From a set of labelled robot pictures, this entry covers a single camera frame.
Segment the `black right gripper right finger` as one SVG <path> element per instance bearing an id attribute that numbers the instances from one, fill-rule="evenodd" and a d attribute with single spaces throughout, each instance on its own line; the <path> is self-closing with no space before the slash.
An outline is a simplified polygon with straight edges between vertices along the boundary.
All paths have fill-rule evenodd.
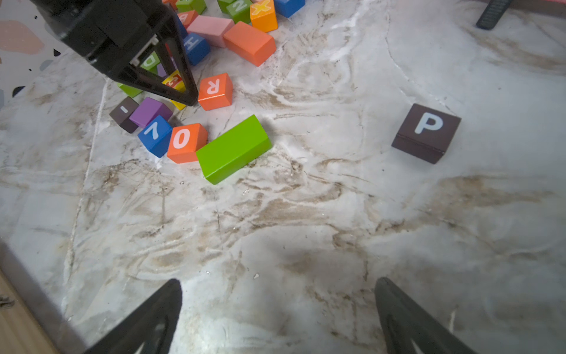
<path id="1" fill-rule="evenodd" d="M 407 293 L 380 277 L 374 296 L 388 353 L 473 353 Z"/>

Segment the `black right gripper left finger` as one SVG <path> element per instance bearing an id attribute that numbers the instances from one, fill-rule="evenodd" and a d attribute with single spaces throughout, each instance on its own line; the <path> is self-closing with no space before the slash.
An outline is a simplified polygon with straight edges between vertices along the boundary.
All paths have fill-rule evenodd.
<path id="1" fill-rule="evenodd" d="M 182 288 L 170 279 L 87 353 L 168 353 L 182 306 Z"/>

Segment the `yellow E block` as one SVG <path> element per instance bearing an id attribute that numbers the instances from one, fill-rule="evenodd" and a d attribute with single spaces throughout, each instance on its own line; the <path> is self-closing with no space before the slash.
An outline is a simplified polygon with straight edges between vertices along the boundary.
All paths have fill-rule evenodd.
<path id="1" fill-rule="evenodd" d="M 168 76 L 167 78 L 165 78 L 162 83 L 166 86 L 169 86 L 170 88 L 175 89 L 176 91 L 179 91 L 181 93 L 186 91 L 184 82 L 182 81 L 180 72 L 178 70 L 175 70 L 175 72 L 173 72 L 170 76 Z M 179 103 L 175 100 L 171 100 L 171 103 L 179 110 L 182 111 L 183 109 L 185 109 L 187 106 L 183 103 Z"/>

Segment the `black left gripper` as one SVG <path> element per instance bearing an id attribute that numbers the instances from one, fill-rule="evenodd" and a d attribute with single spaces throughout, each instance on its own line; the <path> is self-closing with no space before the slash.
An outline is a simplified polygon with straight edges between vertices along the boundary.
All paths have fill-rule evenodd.
<path id="1" fill-rule="evenodd" d="M 34 1 L 59 39 L 113 81 L 187 106 L 198 88 L 184 51 L 178 16 L 161 1 Z M 166 73 L 179 71 L 185 91 L 141 68 L 156 53 Z"/>

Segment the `orange R block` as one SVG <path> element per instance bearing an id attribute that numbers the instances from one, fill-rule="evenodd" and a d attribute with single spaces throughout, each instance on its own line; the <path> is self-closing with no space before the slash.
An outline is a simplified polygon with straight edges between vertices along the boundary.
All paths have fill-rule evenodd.
<path id="1" fill-rule="evenodd" d="M 231 106 L 233 83 L 227 73 L 200 81 L 198 102 L 205 111 Z"/>

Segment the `brown P block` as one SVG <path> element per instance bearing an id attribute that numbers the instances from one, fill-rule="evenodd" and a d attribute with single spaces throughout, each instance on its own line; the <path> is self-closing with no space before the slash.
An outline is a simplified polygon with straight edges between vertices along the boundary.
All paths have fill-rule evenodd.
<path id="1" fill-rule="evenodd" d="M 461 118 L 414 103 L 391 146 L 431 164 L 447 152 Z"/>

